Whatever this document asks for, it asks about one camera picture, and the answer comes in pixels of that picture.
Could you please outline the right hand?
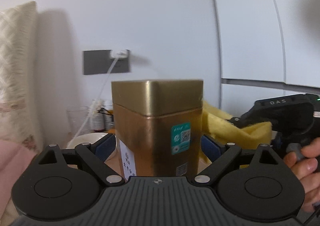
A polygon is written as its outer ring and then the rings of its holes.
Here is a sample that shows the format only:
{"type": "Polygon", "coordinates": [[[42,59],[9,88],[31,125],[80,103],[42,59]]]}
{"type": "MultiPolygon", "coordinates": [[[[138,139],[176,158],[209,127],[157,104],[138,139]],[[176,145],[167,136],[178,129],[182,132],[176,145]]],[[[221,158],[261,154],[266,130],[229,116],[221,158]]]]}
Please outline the right hand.
{"type": "Polygon", "coordinates": [[[302,155],[306,158],[297,161],[294,152],[288,153],[283,161],[296,175],[305,191],[305,199],[302,209],[305,212],[313,212],[315,204],[319,202],[319,172],[316,172],[319,156],[319,138],[314,139],[310,145],[301,149],[302,155]]]}

